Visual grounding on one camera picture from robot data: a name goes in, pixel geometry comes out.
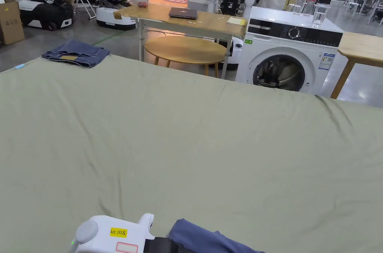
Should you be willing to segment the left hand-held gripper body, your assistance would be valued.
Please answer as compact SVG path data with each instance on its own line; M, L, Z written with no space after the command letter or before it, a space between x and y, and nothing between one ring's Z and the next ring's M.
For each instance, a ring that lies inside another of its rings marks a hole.
M93 216L77 229L71 253L173 253L174 242L154 237L154 215L145 213L138 223L105 215Z

